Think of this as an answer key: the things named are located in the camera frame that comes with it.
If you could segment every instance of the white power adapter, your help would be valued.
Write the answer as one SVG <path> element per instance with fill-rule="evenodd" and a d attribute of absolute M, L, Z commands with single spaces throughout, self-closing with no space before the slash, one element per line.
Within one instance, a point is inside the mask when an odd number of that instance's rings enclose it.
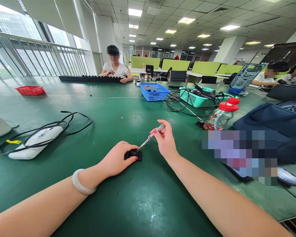
<path fill-rule="evenodd" d="M 35 145 L 37 143 L 45 142 L 50 139 L 55 139 L 62 131 L 63 128 L 61 126 L 42 129 L 34 134 L 27 141 L 26 145 Z M 9 157 L 15 160 L 30 160 L 36 157 L 47 146 L 48 144 L 46 146 L 28 148 L 22 151 L 13 152 L 9 154 Z M 21 149 L 24 147 L 25 146 L 22 144 L 17 149 Z"/>

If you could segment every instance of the red bottle cap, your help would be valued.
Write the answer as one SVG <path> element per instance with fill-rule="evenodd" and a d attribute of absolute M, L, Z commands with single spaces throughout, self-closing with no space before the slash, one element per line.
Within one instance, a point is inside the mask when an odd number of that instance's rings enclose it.
<path fill-rule="evenodd" d="M 237 104 L 240 103 L 240 100 L 237 98 L 229 98 L 227 102 L 219 103 L 219 109 L 227 112 L 235 112 L 239 109 Z"/>

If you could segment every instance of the screwdriver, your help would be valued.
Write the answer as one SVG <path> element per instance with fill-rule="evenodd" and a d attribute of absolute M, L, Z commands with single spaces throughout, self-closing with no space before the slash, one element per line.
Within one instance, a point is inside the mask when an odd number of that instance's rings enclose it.
<path fill-rule="evenodd" d="M 158 131 L 158 132 L 160 132 L 163 128 L 164 128 L 165 126 L 164 126 L 164 124 L 162 123 L 156 130 Z M 142 148 L 150 139 L 152 139 L 153 137 L 154 137 L 155 135 L 154 135 L 154 133 L 152 133 L 152 134 L 150 134 L 149 136 L 148 136 L 148 139 L 137 149 L 137 150 L 139 150 L 140 148 Z"/>

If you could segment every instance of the window railing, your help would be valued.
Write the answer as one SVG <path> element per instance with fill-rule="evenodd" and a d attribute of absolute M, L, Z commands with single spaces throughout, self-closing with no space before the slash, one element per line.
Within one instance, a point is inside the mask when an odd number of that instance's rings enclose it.
<path fill-rule="evenodd" d="M 5 57 L 9 57 L 5 61 L 9 62 L 10 67 L 6 70 L 11 78 L 15 75 L 81 76 L 97 75 L 102 72 L 102 53 L 91 54 L 84 49 L 2 32 L 0 32 L 0 49 Z"/>

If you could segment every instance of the bracelet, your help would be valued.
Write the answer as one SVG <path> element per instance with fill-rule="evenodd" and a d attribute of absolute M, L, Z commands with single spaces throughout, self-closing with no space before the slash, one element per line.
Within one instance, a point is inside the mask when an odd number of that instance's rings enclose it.
<path fill-rule="evenodd" d="M 72 183 L 75 186 L 75 188 L 77 189 L 77 191 L 81 194 L 85 194 L 85 195 L 90 195 L 92 193 L 94 193 L 96 191 L 95 189 L 87 189 L 85 188 L 78 180 L 78 173 L 80 171 L 83 171 L 84 169 L 78 169 L 76 170 L 73 175 L 72 175 Z"/>

